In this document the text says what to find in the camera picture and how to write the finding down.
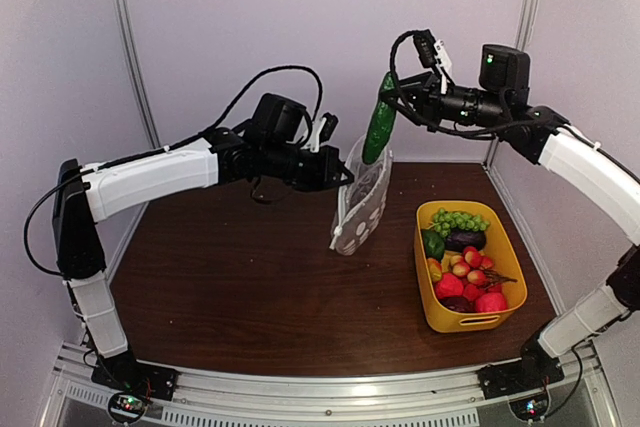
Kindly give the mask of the green toy cucumber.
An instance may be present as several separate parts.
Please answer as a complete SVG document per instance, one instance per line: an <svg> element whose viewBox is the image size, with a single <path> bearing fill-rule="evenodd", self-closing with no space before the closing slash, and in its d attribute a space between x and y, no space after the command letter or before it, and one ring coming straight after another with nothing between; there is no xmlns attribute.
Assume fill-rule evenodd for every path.
<svg viewBox="0 0 640 427"><path fill-rule="evenodd" d="M390 141L397 111L385 102L384 95L393 89L391 73L387 72L379 86L377 102L365 135L361 154L365 165L374 164Z"/></svg>

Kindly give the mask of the clear polka dot zip bag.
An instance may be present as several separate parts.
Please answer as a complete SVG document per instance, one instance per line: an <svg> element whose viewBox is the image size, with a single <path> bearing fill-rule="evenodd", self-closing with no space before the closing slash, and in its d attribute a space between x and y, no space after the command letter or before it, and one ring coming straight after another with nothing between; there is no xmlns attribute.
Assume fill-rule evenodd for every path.
<svg viewBox="0 0 640 427"><path fill-rule="evenodd" d="M358 139L346 160L354 181L340 187L337 194L329 248L344 256L353 255L364 244L379 225L386 207L392 151L386 146L374 163L365 164L365 139L365 135Z"/></svg>

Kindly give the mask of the green toy pepper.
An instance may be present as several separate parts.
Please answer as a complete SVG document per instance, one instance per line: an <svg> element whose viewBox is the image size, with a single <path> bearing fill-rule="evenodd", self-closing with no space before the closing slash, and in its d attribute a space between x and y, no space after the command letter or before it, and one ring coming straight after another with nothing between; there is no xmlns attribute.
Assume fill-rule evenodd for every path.
<svg viewBox="0 0 640 427"><path fill-rule="evenodd" d="M441 262L445 255L445 242L439 233L431 229L422 229L421 238L426 258Z"/></svg>

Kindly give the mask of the purple toy eggplant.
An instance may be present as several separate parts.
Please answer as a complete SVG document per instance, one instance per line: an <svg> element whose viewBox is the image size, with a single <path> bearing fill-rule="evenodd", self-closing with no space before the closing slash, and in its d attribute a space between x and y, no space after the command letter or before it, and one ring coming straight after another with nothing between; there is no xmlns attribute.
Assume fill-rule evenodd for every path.
<svg viewBox="0 0 640 427"><path fill-rule="evenodd" d="M483 231L453 229L444 242L448 251L463 252L467 247L482 250L487 244L487 237Z"/></svg>

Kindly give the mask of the red toy strawberry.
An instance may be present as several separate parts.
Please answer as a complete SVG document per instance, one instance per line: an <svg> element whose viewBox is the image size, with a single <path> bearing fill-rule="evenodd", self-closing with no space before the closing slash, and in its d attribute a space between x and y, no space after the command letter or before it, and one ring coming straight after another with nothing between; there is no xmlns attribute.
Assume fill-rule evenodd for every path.
<svg viewBox="0 0 640 427"><path fill-rule="evenodd" d="M434 293L438 300L460 297L464 292L464 283L454 274L444 273L434 284Z"/></svg>

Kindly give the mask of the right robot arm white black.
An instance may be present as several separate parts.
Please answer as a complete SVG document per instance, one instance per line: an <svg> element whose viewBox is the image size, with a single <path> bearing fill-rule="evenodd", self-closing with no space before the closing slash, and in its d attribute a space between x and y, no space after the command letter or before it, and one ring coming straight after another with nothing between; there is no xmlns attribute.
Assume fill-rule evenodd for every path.
<svg viewBox="0 0 640 427"><path fill-rule="evenodd" d="M476 88L453 82L443 44L427 30L401 34L392 44L392 86L381 101L416 126L467 140L508 143L534 165L558 175L607 214L631 246L604 283L542 327L522 347L512 377L535 387L551 362L639 309L639 179L568 119L528 103L530 57L485 44Z"/></svg>

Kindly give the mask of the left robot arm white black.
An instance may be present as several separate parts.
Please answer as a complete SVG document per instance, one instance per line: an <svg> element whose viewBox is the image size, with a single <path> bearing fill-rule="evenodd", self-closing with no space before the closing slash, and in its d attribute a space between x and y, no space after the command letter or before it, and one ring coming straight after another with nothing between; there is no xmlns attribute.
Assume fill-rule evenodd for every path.
<svg viewBox="0 0 640 427"><path fill-rule="evenodd" d="M173 194L253 181L280 180L298 192L348 185L354 175L328 141L338 119L312 120L300 103L261 97L251 118L233 127L209 126L155 151L59 171L52 224L57 267L79 307L106 376L123 391L137 389L144 371L134 362L104 271L96 225L131 207Z"/></svg>

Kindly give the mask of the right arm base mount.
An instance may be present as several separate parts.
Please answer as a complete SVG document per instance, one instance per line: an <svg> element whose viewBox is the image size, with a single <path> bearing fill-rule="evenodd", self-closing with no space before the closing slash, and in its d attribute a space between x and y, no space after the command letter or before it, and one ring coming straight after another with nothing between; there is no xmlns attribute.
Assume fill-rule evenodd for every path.
<svg viewBox="0 0 640 427"><path fill-rule="evenodd" d="M557 358L524 355L507 363L486 365L477 371L477 377L484 398L489 400L543 389L562 381L565 375Z"/></svg>

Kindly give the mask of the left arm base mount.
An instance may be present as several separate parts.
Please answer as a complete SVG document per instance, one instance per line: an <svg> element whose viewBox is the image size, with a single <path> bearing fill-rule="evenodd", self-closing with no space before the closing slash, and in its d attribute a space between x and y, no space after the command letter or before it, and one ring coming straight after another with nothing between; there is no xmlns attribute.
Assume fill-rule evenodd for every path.
<svg viewBox="0 0 640 427"><path fill-rule="evenodd" d="M140 362L130 352L109 358L99 356L91 374L95 384L163 401L173 399L177 378L175 369Z"/></svg>

